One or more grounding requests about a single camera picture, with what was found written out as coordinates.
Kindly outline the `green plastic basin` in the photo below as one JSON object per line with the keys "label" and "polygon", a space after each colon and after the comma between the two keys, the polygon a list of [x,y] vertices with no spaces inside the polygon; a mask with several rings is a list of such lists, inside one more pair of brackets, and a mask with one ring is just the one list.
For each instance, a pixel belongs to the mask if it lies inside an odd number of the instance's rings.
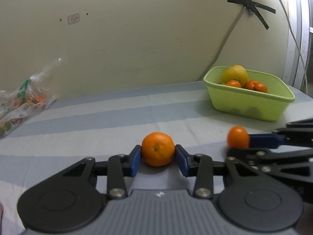
{"label": "green plastic basin", "polygon": [[228,114],[264,120],[277,121],[290,103],[295,101],[295,95],[289,87],[277,76],[248,70],[248,76],[267,86],[268,92],[228,87],[221,83],[225,66],[210,69],[203,80],[207,86],[212,105],[217,111]]}

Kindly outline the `black tape cross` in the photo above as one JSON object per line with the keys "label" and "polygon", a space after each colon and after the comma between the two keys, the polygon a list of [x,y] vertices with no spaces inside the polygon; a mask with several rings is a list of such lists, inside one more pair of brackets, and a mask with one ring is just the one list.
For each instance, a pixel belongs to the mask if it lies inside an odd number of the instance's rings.
{"label": "black tape cross", "polygon": [[274,8],[269,7],[267,5],[264,5],[264,4],[261,4],[261,3],[257,3],[253,0],[227,0],[227,2],[233,3],[233,4],[243,5],[249,12],[251,12],[252,14],[255,14],[255,16],[257,16],[257,18],[259,19],[259,21],[262,23],[262,25],[264,26],[264,28],[266,30],[269,29],[269,25],[267,24],[267,22],[265,21],[263,16],[260,14],[258,8],[266,10],[266,11],[271,12],[273,14],[276,13],[276,10]]}

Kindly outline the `large yellow grapefruit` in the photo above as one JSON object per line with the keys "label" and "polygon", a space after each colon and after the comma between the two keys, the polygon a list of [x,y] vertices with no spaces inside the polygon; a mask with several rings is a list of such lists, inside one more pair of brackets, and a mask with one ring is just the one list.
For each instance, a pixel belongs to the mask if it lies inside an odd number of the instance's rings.
{"label": "large yellow grapefruit", "polygon": [[229,81],[236,80],[240,83],[241,87],[245,87],[248,82],[248,72],[241,65],[233,65],[225,70],[221,76],[221,83],[228,83]]}

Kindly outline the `clear plastic snack bag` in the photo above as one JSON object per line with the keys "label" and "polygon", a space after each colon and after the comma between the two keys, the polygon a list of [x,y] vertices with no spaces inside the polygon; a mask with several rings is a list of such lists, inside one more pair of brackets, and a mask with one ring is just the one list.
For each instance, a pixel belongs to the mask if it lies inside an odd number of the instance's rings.
{"label": "clear plastic snack bag", "polygon": [[50,90],[52,70],[62,63],[55,59],[39,73],[33,74],[14,91],[1,91],[1,138],[34,116],[47,110],[56,101]]}

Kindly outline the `striped blue bed sheet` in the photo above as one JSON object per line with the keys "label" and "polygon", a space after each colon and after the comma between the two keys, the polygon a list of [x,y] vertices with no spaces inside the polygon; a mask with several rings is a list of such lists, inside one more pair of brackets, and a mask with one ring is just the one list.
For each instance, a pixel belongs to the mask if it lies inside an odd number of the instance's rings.
{"label": "striped blue bed sheet", "polygon": [[190,153],[223,161],[233,126],[267,133],[312,117],[312,98],[296,99],[281,118],[266,122],[216,111],[203,82],[164,85],[54,103],[1,140],[2,234],[20,234],[20,195],[87,156],[105,161],[128,154],[152,132],[163,132]]}

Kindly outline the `orange tangerine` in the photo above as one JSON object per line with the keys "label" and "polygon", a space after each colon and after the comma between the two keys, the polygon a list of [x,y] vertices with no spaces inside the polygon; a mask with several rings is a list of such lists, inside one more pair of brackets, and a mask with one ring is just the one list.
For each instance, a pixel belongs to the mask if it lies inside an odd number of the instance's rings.
{"label": "orange tangerine", "polygon": [[142,141],[143,161],[152,167],[168,165],[174,158],[175,145],[172,138],[161,132],[148,134]]}
{"label": "orange tangerine", "polygon": [[229,148],[248,148],[250,145],[250,136],[243,127],[235,126],[228,132],[227,144]]}
{"label": "orange tangerine", "polygon": [[263,92],[263,93],[268,92],[267,86],[261,82],[258,82],[254,85],[254,90],[258,92]]}
{"label": "orange tangerine", "polygon": [[259,83],[259,82],[256,81],[256,80],[250,80],[250,81],[248,81],[248,82],[246,83],[245,88],[248,89],[248,90],[253,90],[253,91],[255,91],[255,85],[256,85],[257,83]]}
{"label": "orange tangerine", "polygon": [[241,88],[241,84],[237,80],[231,80],[231,81],[225,83],[224,85],[228,86],[228,87]]}

